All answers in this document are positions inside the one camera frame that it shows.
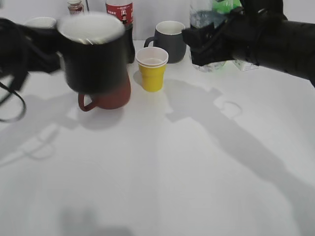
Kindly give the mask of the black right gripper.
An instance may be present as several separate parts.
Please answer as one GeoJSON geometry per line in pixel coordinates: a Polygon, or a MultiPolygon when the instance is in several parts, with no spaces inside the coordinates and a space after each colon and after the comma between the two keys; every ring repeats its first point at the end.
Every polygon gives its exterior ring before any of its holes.
{"type": "Polygon", "coordinates": [[[217,27],[210,23],[182,31],[183,41],[191,49],[193,64],[204,66],[234,59],[257,64],[254,51],[267,28],[286,19],[281,0],[242,0],[223,16],[217,27]]]}

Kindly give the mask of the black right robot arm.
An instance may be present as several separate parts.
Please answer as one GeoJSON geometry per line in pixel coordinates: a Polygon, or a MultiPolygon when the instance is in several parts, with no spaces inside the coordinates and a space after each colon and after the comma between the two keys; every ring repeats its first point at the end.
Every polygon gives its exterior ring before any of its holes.
{"type": "Polygon", "coordinates": [[[241,60],[315,83],[315,26],[289,21],[281,0],[243,0],[226,19],[182,31],[192,63],[241,60]]]}

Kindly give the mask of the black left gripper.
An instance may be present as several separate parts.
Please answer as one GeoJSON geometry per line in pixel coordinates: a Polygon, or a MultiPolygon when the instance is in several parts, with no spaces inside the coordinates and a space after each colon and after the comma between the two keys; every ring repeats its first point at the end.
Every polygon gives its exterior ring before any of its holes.
{"type": "Polygon", "coordinates": [[[59,33],[0,19],[0,77],[11,76],[9,90],[20,90],[30,72],[54,73],[61,69],[59,33]]]}

